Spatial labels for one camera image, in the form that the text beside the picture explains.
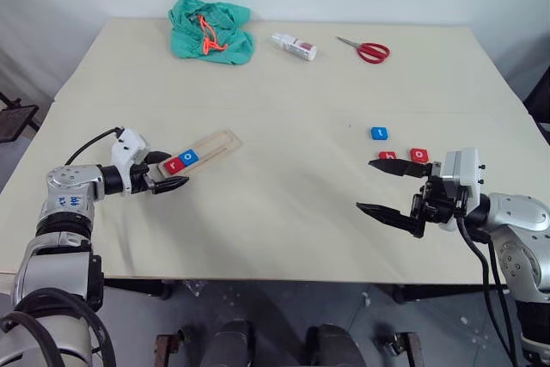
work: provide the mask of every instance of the scissor blade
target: scissor blade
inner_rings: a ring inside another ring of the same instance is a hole
[[[369,165],[387,174],[398,176],[409,175],[415,178],[422,178],[431,174],[430,163],[417,163],[405,159],[375,159],[370,161]]]
[[[361,44],[352,42],[351,40],[340,38],[339,36],[336,36],[336,39],[342,40],[344,43],[347,43],[348,45],[352,45],[353,47],[360,47]]]

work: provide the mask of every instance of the blue letter block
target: blue letter block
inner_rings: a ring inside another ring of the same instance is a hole
[[[180,154],[179,158],[186,167],[199,160],[199,157],[195,154],[194,150],[186,150],[184,153]]]
[[[370,135],[375,141],[385,141],[388,139],[388,130],[382,126],[375,126],[370,130]]]

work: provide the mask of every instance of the gray floor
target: gray floor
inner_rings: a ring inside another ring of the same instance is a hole
[[[156,335],[183,326],[197,332],[196,340],[182,346],[170,366],[197,365],[188,359],[196,360],[197,349],[234,318],[254,324],[258,366],[296,365],[308,328],[323,322],[347,328],[369,367],[408,366],[405,355],[385,358],[376,349],[373,339],[387,331],[418,332],[428,367],[509,365],[481,294],[398,305],[369,284],[216,281],[198,297],[179,286],[167,301],[107,289],[100,316],[121,366],[152,366]]]

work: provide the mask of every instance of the orange string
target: orange string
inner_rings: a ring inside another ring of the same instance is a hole
[[[227,49],[228,47],[228,44],[225,44],[223,46],[220,46],[218,43],[217,43],[217,37],[216,37],[216,32],[214,32],[214,29],[212,28],[212,26],[210,26],[210,24],[206,21],[205,17],[202,16],[202,15],[199,15],[199,23],[200,23],[200,28],[202,29],[203,31],[203,35],[205,36],[203,38],[203,53],[205,55],[208,54],[208,52],[210,51],[210,49],[215,49],[217,51],[224,51],[225,49]]]

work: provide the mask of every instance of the wooden table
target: wooden table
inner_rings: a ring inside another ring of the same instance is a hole
[[[380,150],[431,160],[476,146],[484,192],[550,203],[550,149],[467,28],[255,22],[243,66],[179,60],[164,20],[110,21],[59,92],[0,195],[0,272],[19,266],[46,196],[46,172],[115,125],[177,152],[219,129],[235,153],[158,196],[111,196],[96,206],[93,243],[108,277],[276,278],[476,284],[479,262],[457,233],[429,224],[422,240],[355,207],[408,213],[421,181],[367,166]],[[314,62],[266,41],[315,43]],[[392,56],[366,64],[337,41],[372,40]],[[388,141],[373,141],[386,126]],[[108,164],[112,140],[78,158]]]

